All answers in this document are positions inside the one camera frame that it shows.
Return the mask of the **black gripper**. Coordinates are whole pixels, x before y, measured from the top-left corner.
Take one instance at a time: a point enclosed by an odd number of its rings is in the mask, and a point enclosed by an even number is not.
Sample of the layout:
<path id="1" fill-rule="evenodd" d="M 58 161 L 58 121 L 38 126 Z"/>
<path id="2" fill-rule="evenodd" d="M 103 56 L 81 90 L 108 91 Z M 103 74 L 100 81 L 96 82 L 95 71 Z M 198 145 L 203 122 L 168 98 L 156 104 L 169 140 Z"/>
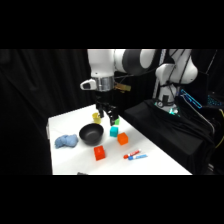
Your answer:
<path id="1" fill-rule="evenodd" d="M 96 108 L 99 112 L 100 118 L 104 118 L 104 111 L 108 113 L 109 111 L 114 111 L 116 106 L 114 104 L 114 91 L 107 92 L 95 92 L 96 98 Z M 116 120 L 119 118 L 118 113 L 112 113 L 110 116 L 110 125 L 113 126 Z"/>

